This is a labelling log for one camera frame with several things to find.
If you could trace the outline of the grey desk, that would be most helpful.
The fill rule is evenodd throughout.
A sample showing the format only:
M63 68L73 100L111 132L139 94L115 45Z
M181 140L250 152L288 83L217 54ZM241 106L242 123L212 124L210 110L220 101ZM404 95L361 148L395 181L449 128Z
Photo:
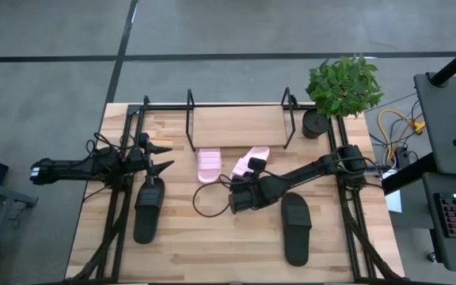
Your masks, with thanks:
M426 122L436 168L440 173L456 175L456 77L437 87L426 74L413 77Z

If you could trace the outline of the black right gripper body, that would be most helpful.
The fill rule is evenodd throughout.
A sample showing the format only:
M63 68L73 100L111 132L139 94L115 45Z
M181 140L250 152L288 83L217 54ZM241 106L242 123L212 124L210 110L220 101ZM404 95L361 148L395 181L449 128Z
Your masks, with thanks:
M246 172L242 175L234 174L232 176L228 200L233 214L249 209L255 211L262 206L258 184L259 176L259 172Z

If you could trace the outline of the pink slide sandal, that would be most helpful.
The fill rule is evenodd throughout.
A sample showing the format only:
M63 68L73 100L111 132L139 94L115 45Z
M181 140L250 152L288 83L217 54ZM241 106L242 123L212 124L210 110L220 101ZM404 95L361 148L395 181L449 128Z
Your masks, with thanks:
M231 171L230 179L232 179L235 175L242 176L246 172L252 172L252 170L248 167L249 160L251 158L258 158L267 161L269 154L270 148L268 146L252 147L244 157L238 159L236 165Z
M215 182L222 172L221 150L203 148L197 153L197 178L203 183Z

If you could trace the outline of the black table frame rails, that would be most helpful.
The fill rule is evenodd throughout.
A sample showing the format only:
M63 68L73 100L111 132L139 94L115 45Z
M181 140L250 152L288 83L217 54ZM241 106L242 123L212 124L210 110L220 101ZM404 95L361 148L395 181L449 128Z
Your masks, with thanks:
M271 150L267 169L281 174L297 169L331 150L328 135L305 139L298 129L304 111L294 111L297 131L289 147ZM117 239L108 250L103 283L323 283L353 281L346 231L336 178L322 177L295 189L308 203L310 231L309 261L303 267L289 265L284 257L280 203L259 211L230 211L204 218L192 207L192 196L200 186L196 178L196 154L185 134L185 103L151 103L145 112L143 131L153 143L173 150L154 157L156 163L174 160L161 173L165 198L155 239L149 245L134 241L135 198L145 173L135 178L119 275L110 277L116 265ZM110 191L90 197L82 205L66 278L76 276L93 256L105 229ZM380 188L360 193L370 242L399 276L404 276L385 197Z

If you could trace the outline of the dark desk with keyboard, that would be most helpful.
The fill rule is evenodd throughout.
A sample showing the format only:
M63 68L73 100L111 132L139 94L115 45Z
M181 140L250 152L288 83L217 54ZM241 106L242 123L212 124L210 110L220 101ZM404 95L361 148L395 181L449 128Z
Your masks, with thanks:
M433 224L431 239L435 250L435 258L445 268L456 272L456 238L447 237L444 234L434 198L435 193L456 194L456 176L425 173L422 181Z

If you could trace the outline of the black slide sandal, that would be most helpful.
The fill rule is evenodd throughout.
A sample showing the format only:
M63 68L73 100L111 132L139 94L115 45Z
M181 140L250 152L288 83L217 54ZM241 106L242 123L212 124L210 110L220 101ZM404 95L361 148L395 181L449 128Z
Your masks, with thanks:
M284 254L287 263L301 267L309 260L312 223L306 201L297 193L287 193L281 201Z
M154 178L153 184L145 182L135 201L135 227L133 237L139 244L150 244L156 235L158 219L165 197L165 183Z

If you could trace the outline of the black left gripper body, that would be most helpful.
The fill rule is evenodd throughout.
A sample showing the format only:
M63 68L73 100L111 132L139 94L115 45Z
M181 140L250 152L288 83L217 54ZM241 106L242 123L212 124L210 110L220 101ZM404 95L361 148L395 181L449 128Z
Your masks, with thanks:
M154 163L151 155L154 145L150 142L150 136L143 132L138 137L138 145L132 149L127 156L128 169L135 173L141 170L146 171L145 188L154 188Z

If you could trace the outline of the white paper sheet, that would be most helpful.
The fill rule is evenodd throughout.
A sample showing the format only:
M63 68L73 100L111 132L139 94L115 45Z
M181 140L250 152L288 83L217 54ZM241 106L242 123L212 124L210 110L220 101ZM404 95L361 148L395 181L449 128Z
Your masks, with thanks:
M397 190L391 192L390 194L385 195L386 206L388 211L401 213L402 212L402 203L401 203L401 191Z

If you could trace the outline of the black power strip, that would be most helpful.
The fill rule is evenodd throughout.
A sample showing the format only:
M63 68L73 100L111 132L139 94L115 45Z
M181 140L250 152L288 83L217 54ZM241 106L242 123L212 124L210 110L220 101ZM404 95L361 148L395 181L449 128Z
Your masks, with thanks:
M408 148L405 146L398 146L394 151L394 157L397 160L397 169L403 169L411 164L409 158L409 151Z

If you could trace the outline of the green potted plant black pot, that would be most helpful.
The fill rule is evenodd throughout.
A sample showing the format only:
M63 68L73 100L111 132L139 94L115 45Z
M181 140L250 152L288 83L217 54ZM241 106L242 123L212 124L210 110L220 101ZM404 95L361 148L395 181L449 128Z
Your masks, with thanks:
M302 134L316 139L330 129L332 118L358 116L378 105L384 93L374 76L377 70L361 54L310 69L305 91L315 109L304 113Z

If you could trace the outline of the wooden shelf black metal frame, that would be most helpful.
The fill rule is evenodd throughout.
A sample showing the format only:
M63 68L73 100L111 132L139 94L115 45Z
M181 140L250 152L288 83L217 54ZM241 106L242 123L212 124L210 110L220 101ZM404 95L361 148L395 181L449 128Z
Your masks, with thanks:
M286 149L295 132L299 104L284 90L278 104L196 104L189 89L185 134L193 151L204 148L280 146Z

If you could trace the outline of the black desk crossbeam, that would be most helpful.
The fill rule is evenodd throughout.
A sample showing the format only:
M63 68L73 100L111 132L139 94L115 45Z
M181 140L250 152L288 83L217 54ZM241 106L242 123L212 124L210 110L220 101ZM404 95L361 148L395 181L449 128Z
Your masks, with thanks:
M402 187L419 180L425 173L436 173L434 154L429 153L412 164L399 170L395 174L382 180L382 188L385 195L400 190Z

